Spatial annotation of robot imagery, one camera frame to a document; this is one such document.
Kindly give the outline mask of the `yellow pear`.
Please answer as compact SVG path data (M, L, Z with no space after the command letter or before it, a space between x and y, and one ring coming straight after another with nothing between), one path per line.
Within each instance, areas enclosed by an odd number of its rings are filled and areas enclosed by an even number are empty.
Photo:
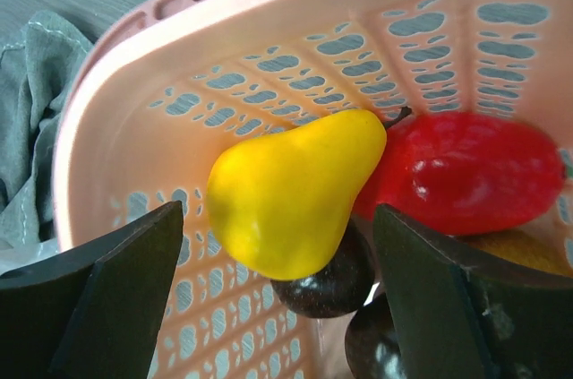
M381 122L366 109L344 110L224 151L207 183L214 237L232 258L273 280L320 271L380 162L388 129L411 113L403 107Z

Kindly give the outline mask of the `grey cloth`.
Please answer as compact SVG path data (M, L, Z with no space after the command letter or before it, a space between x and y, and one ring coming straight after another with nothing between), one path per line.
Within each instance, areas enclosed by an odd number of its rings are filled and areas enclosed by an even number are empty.
M52 160L59 119L91 42L64 17L35 13L1 42L1 247L54 235Z

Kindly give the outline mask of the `pink plastic basket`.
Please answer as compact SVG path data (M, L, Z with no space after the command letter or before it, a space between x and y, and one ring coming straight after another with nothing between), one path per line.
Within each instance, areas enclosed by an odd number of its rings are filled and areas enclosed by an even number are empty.
M213 161L347 108L473 110L536 125L572 162L572 0L149 0L68 96L53 198L63 250L164 202L184 240L151 378L343 378L344 319L312 322L210 233Z

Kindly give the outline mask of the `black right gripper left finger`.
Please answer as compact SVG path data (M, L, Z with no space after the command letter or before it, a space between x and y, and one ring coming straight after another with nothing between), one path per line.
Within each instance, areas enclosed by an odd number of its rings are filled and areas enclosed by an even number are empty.
M183 240L168 202L1 277L3 378L144 378Z

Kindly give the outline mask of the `clear zip bag orange zipper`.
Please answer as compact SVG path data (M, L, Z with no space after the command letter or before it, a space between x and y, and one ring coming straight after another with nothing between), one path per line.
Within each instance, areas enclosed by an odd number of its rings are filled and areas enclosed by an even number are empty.
M44 261L59 253L56 239L50 239L38 244L10 246L6 241L1 241L0 272L6 274L9 271L28 266L33 263Z

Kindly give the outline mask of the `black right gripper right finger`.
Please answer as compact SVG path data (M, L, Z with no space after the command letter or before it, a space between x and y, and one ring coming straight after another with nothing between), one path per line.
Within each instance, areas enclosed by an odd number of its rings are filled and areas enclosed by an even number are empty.
M410 378L570 378L572 280L511 263L382 205L381 277Z

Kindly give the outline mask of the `brown kiwi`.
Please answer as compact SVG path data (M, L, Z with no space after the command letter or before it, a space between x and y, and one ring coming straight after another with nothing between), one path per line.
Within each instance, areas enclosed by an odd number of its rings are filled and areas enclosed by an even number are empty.
M458 238L473 248L525 267L572 277L572 269L546 244L516 229Z

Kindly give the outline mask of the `dark plum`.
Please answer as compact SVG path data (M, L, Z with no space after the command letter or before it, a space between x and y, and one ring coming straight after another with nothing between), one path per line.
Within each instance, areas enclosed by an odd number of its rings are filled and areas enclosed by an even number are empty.
M345 353L354 378L406 378L385 293L355 312L346 328Z
M272 280L279 301L312 319L340 317L359 309L371 292L375 262L367 239L349 221L338 250L320 271L298 280Z

